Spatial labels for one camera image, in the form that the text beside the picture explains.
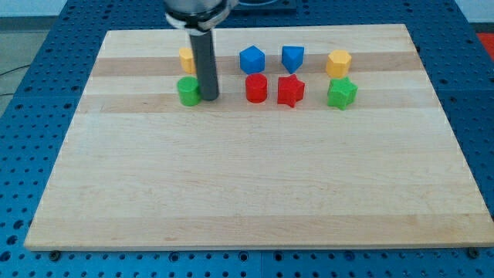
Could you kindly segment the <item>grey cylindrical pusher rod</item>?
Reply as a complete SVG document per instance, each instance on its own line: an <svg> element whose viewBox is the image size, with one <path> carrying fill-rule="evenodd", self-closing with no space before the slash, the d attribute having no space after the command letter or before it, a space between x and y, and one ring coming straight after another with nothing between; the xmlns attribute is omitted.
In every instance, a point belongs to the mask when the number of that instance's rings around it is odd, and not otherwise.
<svg viewBox="0 0 494 278"><path fill-rule="evenodd" d="M219 97L219 87L212 31L189 37L201 98L207 101L216 100Z"/></svg>

